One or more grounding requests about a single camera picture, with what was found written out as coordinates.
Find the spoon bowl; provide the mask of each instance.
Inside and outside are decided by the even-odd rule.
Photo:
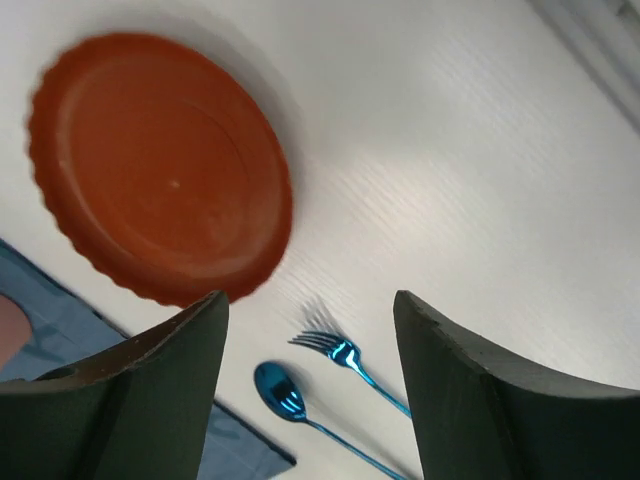
[[[269,409],[280,418],[289,422],[304,423],[331,437],[350,452],[373,465],[387,476],[396,480],[405,480],[405,477],[394,472],[389,467],[374,460],[362,450],[357,449],[342,437],[307,418],[307,410],[300,390],[291,380],[286,370],[274,362],[264,362],[258,365],[253,372],[253,381],[262,401]]]
[[[289,422],[307,422],[302,394],[287,372],[274,362],[264,362],[253,372],[262,401],[273,413]]]

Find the blue fork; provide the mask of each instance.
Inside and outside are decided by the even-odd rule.
[[[305,330],[289,340],[292,345],[300,345],[329,357],[341,367],[347,367],[360,375],[373,389],[389,400],[398,410],[411,418],[411,411],[393,395],[382,388],[362,367],[360,349],[350,340],[334,333]]]

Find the spoon handle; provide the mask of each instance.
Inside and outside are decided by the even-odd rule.
[[[359,456],[361,459],[363,459],[365,462],[369,463],[370,465],[373,465],[374,467],[376,467],[378,470],[380,470],[381,472],[387,474],[389,477],[394,478],[395,480],[407,480],[406,477],[403,477],[402,475],[394,472],[393,470],[391,470],[388,467],[385,467],[383,464],[381,464],[380,462],[378,462],[377,460],[374,460],[373,458],[371,458],[369,455],[367,455],[366,453],[364,453],[362,450],[357,449],[356,447],[354,447],[353,445],[351,445],[349,442],[347,442],[346,440],[344,440],[342,437],[336,435],[335,433],[333,433],[331,430],[323,427],[322,425],[320,425],[319,423],[313,422],[311,420],[307,420],[306,423],[310,426],[312,426],[313,428],[315,428],[316,430],[321,431],[322,433],[324,433],[325,435],[328,435],[329,437],[331,437],[332,439],[334,439],[336,442],[338,442],[340,445],[342,445],[344,448],[346,448],[347,450],[349,450],[352,453],[355,453],[357,456]]]

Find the white table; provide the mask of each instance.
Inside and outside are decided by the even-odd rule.
[[[282,478],[379,474],[263,406],[267,359],[295,364],[314,419],[420,475],[406,418],[286,344],[316,295],[396,392],[397,289],[535,361],[640,388],[640,139],[525,0],[3,0],[0,27],[0,236],[132,334],[176,309],[96,273],[42,206],[24,129],[42,69],[85,35],[156,31],[212,55],[270,118],[295,228],[232,307],[218,396],[297,456]]]

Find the blue napkin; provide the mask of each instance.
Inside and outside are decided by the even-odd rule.
[[[0,294],[29,317],[33,336],[0,370],[0,381],[32,380],[93,355],[124,337],[98,312],[0,240]],[[291,455],[214,403],[198,480],[260,480],[295,465]]]

